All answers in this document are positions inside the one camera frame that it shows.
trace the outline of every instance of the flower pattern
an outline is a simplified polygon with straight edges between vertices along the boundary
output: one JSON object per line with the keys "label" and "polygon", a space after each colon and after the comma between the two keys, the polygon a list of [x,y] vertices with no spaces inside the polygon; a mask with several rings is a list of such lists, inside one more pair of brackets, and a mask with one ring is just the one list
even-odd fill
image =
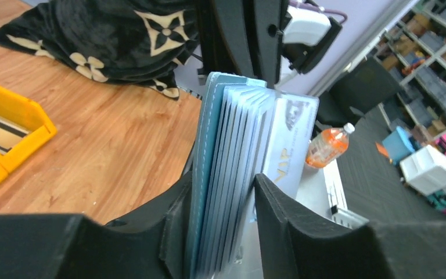
{"label": "flower pattern", "polygon": [[177,99],[180,96],[180,93],[178,91],[177,87],[174,88],[168,88],[168,85],[165,83],[162,83],[161,81],[154,79],[154,85],[150,86],[151,89],[154,89],[156,91],[160,91],[163,95],[172,98]]}
{"label": "flower pattern", "polygon": [[134,11],[141,17],[148,30],[151,56],[174,49],[189,41],[184,30],[184,11],[159,16],[152,13]]}
{"label": "flower pattern", "polygon": [[11,35],[6,35],[6,37],[14,42],[17,45],[20,45],[24,48],[28,48],[35,51],[36,56],[46,56],[51,59],[55,59],[46,49],[44,49],[43,40],[39,40],[38,42],[34,42],[32,40],[28,40],[25,38],[14,37]]}
{"label": "flower pattern", "polygon": [[99,70],[104,68],[105,65],[98,58],[89,56],[88,59],[86,59],[84,55],[79,52],[72,53],[69,58],[77,64],[75,68],[76,71],[90,80],[98,81],[100,83],[109,80]]}

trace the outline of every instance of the blanket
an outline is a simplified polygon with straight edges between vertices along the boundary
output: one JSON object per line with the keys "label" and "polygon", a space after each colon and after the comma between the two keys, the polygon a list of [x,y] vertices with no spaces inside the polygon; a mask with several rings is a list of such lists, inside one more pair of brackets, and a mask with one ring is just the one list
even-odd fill
{"label": "blanket", "polygon": [[190,0],[51,0],[0,28],[0,46],[172,99],[179,98],[173,70],[197,45]]}

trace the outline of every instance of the wooden table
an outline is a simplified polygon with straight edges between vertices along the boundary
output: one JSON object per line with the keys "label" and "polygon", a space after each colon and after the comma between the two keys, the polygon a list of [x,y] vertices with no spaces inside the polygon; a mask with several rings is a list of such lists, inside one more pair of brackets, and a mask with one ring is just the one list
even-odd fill
{"label": "wooden table", "polygon": [[[0,0],[0,26],[30,7]],[[85,213],[105,223],[181,175],[200,101],[87,80],[45,57],[0,47],[0,85],[40,103],[59,130],[0,185],[0,213]]]}

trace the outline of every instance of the white box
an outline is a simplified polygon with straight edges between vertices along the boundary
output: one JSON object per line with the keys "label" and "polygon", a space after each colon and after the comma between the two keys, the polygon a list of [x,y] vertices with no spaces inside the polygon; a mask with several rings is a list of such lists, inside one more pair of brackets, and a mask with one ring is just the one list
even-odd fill
{"label": "white box", "polygon": [[428,145],[400,163],[406,183],[428,196],[446,187],[446,156]]}

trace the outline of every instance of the orange drink bottle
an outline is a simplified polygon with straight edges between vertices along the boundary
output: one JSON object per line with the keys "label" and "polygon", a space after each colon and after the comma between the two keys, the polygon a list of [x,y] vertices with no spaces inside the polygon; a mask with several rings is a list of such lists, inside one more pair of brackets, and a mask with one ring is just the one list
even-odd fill
{"label": "orange drink bottle", "polygon": [[318,169],[327,166],[348,149],[349,136],[354,131],[355,127],[351,123],[347,123],[343,128],[322,131],[310,143],[305,162]]}

